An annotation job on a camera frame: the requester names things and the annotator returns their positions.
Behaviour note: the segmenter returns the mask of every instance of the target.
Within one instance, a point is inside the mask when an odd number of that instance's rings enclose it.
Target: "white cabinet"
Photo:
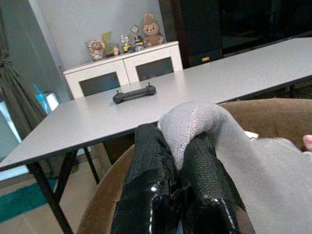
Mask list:
[[[91,62],[65,71],[64,76],[76,99],[182,69],[174,41]]]

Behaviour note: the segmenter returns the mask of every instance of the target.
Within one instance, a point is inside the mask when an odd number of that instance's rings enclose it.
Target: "cabinet glass panel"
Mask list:
[[[136,72],[140,81],[159,77],[174,72],[171,58],[164,58],[157,61],[136,66]]]
[[[116,72],[80,81],[79,85],[84,96],[120,87]]]

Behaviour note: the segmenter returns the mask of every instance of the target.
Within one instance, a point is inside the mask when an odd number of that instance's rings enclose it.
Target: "trophy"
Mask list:
[[[130,28],[130,31],[135,36],[135,45],[143,45],[143,42],[142,42],[142,40],[140,39],[140,37],[138,35],[138,30],[139,30],[139,27],[136,24],[132,25],[131,28]]]
[[[122,35],[120,38],[121,38],[120,41],[123,44],[122,50],[124,53],[127,53],[129,47],[131,47],[131,45],[129,45],[129,37],[128,35]]]

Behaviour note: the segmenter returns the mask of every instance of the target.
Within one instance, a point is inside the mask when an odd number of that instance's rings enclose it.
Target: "teddy bear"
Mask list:
[[[104,58],[105,43],[103,40],[90,40],[87,43],[90,55],[94,61]]]
[[[152,13],[144,14],[143,33],[148,46],[158,45],[164,42],[164,38],[159,34],[159,24]]]

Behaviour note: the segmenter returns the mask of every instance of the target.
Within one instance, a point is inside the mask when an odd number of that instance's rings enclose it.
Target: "cabinet door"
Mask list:
[[[178,45],[126,58],[124,64],[130,83],[183,69]]]
[[[121,60],[75,71],[65,75],[74,99],[129,84]]]

